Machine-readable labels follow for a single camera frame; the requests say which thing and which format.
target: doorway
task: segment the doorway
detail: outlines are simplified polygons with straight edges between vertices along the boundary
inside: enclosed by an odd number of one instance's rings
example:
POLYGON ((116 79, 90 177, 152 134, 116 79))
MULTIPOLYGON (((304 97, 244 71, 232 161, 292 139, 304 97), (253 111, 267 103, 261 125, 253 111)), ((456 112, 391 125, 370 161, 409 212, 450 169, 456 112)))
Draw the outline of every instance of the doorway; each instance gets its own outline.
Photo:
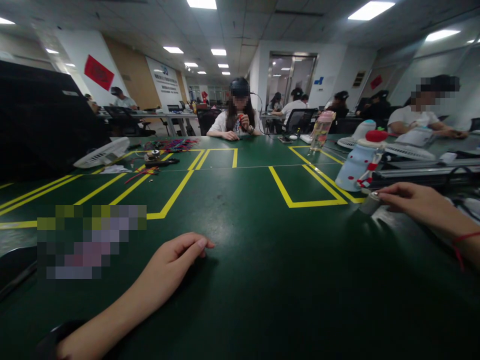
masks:
POLYGON ((295 88, 301 88, 305 94, 310 93, 317 55, 303 54, 270 53, 265 110, 275 93, 281 94, 282 106, 291 101, 290 93, 295 88))

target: desk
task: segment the desk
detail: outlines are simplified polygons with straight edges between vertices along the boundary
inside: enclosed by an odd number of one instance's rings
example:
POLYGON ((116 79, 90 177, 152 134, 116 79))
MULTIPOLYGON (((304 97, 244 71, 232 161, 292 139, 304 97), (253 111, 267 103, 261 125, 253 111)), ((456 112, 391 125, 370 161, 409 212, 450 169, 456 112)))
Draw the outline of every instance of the desk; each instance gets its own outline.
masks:
MULTIPOLYGON (((91 205, 121 199, 150 214, 147 230, 130 231, 101 279, 45 287, 37 273, 0 303, 0 348, 15 354, 6 359, 28 357, 54 327, 104 310, 161 244, 188 231, 209 236, 215 249, 123 340, 121 359, 474 358, 479 277, 461 273, 453 253, 405 215, 356 211, 361 195, 332 184, 342 159, 328 150, 307 157, 308 149, 268 136, 201 137, 152 182, 84 174, 2 208, 0 236, 15 246, 35 241, 32 221, 52 216, 55 204, 82 202, 88 217, 91 205)), ((133 156, 119 164, 129 167, 133 156)), ((0 204, 49 181, 0 188, 0 204)), ((56 241, 73 240, 59 232, 56 241)))

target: red sign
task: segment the red sign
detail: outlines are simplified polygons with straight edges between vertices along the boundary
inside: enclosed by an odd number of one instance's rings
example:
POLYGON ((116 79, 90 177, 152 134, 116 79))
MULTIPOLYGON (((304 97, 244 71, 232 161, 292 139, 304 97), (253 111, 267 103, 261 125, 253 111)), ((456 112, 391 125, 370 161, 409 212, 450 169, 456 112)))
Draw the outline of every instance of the red sign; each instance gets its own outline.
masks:
POLYGON ((91 55, 88 55, 86 59, 85 75, 107 91, 110 90, 110 85, 112 85, 115 76, 113 72, 95 60, 91 55))
POLYGON ((370 83, 370 87, 372 90, 374 90, 378 85, 380 85, 381 83, 383 83, 383 79, 382 79, 382 75, 378 75, 376 78, 374 78, 371 83, 370 83))

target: hand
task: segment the hand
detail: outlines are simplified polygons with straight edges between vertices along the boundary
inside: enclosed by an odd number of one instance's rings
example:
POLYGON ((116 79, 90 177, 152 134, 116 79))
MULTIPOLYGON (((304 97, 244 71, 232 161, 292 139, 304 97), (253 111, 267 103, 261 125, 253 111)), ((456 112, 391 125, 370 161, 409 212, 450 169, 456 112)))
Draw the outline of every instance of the hand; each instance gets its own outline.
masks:
POLYGON ((224 138, 225 140, 228 140, 228 141, 240 140, 238 135, 236 133, 234 133, 233 131, 223 132, 221 134, 221 137, 224 138))
POLYGON ((245 130, 250 130, 250 119, 249 119, 249 116, 248 115, 243 115, 240 119, 240 122, 241 122, 241 126, 243 127, 243 129, 245 130))
POLYGON ((378 191, 393 212, 403 212, 454 239, 478 231, 478 226, 431 187, 397 182, 378 191))
POLYGON ((153 312, 161 307, 179 287, 195 259, 204 258, 205 248, 214 243, 203 235, 188 232, 164 243, 153 254, 129 291, 141 300, 140 306, 153 312))

